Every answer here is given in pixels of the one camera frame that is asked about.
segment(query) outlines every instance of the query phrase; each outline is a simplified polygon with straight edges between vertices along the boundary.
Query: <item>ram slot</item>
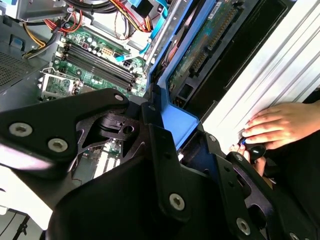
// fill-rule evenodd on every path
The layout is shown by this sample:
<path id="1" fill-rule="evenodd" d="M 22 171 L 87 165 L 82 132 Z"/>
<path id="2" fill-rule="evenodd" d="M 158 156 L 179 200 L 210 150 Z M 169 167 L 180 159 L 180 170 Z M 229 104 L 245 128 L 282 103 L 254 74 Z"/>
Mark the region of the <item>ram slot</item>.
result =
<path id="1" fill-rule="evenodd" d="M 92 64 L 90 64 L 90 63 L 87 63 L 85 61 L 81 61 L 81 58 L 75 58 L 73 55 L 69 55 L 69 56 L 67 56 L 66 61 L 68 63 L 71 63 L 72 65 L 75 65 L 81 69 L 86 70 L 87 72 L 92 73 L 93 75 L 95 75 L 101 79 L 105 79 L 108 82 L 115 84 L 123 89 L 127 89 L 130 87 L 130 83 L 124 82 L 124 81 L 118 79 L 116 76 L 113 76 L 112 74 L 108 73 L 107 71 L 105 71 L 99 67 L 95 67 L 95 66 L 92 66 Z"/>
<path id="2" fill-rule="evenodd" d="M 93 55 L 92 53 L 89 53 L 76 45 L 69 44 L 66 52 L 68 55 L 72 55 L 75 58 L 80 59 L 81 61 L 90 63 L 92 66 L 97 66 L 100 69 L 114 75 L 115 77 L 127 83 L 131 83 L 132 80 L 135 79 L 135 76 L 132 73 L 130 73 L 127 69 L 117 66 L 114 63 L 109 62 L 107 60 L 103 60 L 98 56 Z"/>

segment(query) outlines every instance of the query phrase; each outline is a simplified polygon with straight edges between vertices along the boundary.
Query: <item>bolt hole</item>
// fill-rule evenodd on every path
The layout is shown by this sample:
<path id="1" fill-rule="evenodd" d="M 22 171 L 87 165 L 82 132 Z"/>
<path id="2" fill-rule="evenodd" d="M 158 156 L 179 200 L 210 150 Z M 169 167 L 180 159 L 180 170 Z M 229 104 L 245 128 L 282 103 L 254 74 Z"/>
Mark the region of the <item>bolt hole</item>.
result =
<path id="1" fill-rule="evenodd" d="M 134 131 L 134 127 L 133 126 L 126 126 L 124 129 L 123 129 L 123 133 L 124 134 L 130 134 Z"/>
<path id="2" fill-rule="evenodd" d="M 244 230 L 247 230 L 247 226 L 242 222 L 241 223 L 241 227 L 244 229 Z"/>
<path id="3" fill-rule="evenodd" d="M 58 148 L 58 149 L 62 149 L 62 144 L 60 143 L 60 142 L 58 142 L 58 141 L 56 141 L 56 142 L 54 142 L 53 143 L 53 146 L 55 147 L 55 148 Z"/>
<path id="4" fill-rule="evenodd" d="M 177 204 L 178 206 L 180 206 L 181 201 L 180 201 L 179 198 L 176 197 L 176 198 L 173 199 L 173 201 L 175 202 L 175 204 Z"/>
<path id="5" fill-rule="evenodd" d="M 164 156 L 165 156 L 166 159 L 171 159 L 171 155 L 170 155 L 170 153 L 168 153 L 168 152 L 165 152 L 165 153 L 164 153 Z"/>
<path id="6" fill-rule="evenodd" d="M 19 133 L 25 133 L 27 131 L 27 129 L 23 126 L 17 126 L 15 130 Z"/>

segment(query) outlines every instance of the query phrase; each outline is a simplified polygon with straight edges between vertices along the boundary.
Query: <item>screw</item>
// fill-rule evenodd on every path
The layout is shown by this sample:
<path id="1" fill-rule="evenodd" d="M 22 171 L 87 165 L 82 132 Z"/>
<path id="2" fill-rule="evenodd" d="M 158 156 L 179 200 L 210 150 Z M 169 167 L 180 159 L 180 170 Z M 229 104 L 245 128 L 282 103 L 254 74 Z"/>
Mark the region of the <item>screw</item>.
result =
<path id="1" fill-rule="evenodd" d="M 9 132 L 17 137 L 26 137 L 33 132 L 33 129 L 29 124 L 16 122 L 10 125 Z"/>
<path id="2" fill-rule="evenodd" d="M 180 195 L 172 193 L 169 197 L 169 201 L 174 209 L 178 211 L 182 211 L 183 209 L 185 209 L 185 201 Z"/>
<path id="3" fill-rule="evenodd" d="M 236 225 L 240 229 L 241 232 L 243 232 L 245 235 L 249 236 L 251 234 L 250 227 L 248 223 L 243 220 L 242 218 L 238 217 L 236 219 Z"/>
<path id="4" fill-rule="evenodd" d="M 152 111 L 155 111 L 155 110 L 156 110 L 155 107 L 152 106 L 152 105 L 149 105 L 149 108 L 150 108 Z"/>
<path id="5" fill-rule="evenodd" d="M 209 138 L 210 138 L 213 142 L 217 141 L 217 139 L 216 139 L 214 136 L 212 136 L 212 135 L 210 135 Z"/>
<path id="6" fill-rule="evenodd" d="M 70 25 L 69 23 L 66 23 L 64 26 L 65 26 L 67 29 L 71 28 L 71 25 Z"/>
<path id="7" fill-rule="evenodd" d="M 242 160 L 243 160 L 242 156 L 240 156 L 239 154 L 236 154 L 235 157 L 236 157 L 239 161 L 242 161 Z"/>
<path id="8" fill-rule="evenodd" d="M 292 240 L 299 240 L 297 235 L 295 235 L 293 232 L 290 232 L 290 237 L 291 237 Z"/>
<path id="9" fill-rule="evenodd" d="M 68 143 L 63 139 L 53 138 L 48 142 L 48 147 L 56 153 L 62 153 L 68 149 Z"/>
<path id="10" fill-rule="evenodd" d="M 119 94 L 114 95 L 115 99 L 119 100 L 119 101 L 123 101 L 124 98 L 122 96 L 120 96 Z"/>

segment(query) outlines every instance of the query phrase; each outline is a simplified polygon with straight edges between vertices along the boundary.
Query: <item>metal panel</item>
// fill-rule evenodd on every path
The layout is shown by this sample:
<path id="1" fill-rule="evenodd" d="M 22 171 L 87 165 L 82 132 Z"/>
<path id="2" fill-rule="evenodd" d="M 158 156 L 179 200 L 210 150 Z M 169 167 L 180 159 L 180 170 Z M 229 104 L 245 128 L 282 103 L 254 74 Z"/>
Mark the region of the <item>metal panel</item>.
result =
<path id="1" fill-rule="evenodd" d="M 204 122 L 224 152 L 254 114 L 302 102 L 320 84 L 320 1 L 297 1 Z"/>
<path id="2" fill-rule="evenodd" d="M 40 69 L 48 63 L 22 59 L 23 52 L 0 42 L 0 112 L 36 104 L 39 101 Z"/>
<path id="3" fill-rule="evenodd" d="M 0 14 L 23 21 L 36 21 L 66 14 L 66 3 L 55 0 L 18 0 L 15 5 L 0 2 Z"/>

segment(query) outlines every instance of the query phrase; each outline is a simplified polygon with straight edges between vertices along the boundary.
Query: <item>black bracket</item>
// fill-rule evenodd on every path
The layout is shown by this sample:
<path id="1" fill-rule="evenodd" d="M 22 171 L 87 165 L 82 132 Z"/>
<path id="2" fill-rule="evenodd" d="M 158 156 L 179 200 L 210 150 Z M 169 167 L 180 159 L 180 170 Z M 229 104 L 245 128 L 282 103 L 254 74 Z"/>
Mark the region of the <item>black bracket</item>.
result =
<path id="1" fill-rule="evenodd" d="M 0 149 L 7 157 L 0 163 L 44 178 L 65 176 L 79 153 L 105 141 L 87 143 L 95 122 L 124 113 L 128 105 L 122 93 L 108 88 L 2 112 Z M 12 129 L 17 123 L 23 125 Z M 19 136 L 26 126 L 30 133 Z"/>

